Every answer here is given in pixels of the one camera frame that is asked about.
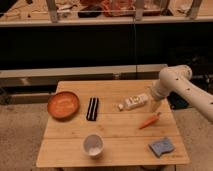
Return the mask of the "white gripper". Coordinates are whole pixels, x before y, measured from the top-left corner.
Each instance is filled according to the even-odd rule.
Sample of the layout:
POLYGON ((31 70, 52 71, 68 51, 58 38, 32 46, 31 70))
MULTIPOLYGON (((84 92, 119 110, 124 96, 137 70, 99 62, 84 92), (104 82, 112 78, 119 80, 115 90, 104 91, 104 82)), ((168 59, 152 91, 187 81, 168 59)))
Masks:
POLYGON ((154 113, 161 105, 161 100, 168 97, 170 90, 167 89, 161 82, 154 82, 151 86, 150 94, 154 100, 150 102, 150 112, 154 113))

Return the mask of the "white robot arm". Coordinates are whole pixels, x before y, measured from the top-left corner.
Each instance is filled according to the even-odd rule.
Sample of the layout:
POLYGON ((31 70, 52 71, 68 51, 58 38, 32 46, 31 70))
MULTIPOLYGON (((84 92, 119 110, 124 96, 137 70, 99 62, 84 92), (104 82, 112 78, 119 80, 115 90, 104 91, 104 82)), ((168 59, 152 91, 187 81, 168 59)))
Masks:
POLYGON ((165 67, 152 84, 150 94, 155 101, 161 101, 175 92, 213 123, 213 95, 192 84, 191 78, 192 70, 187 65, 165 67))

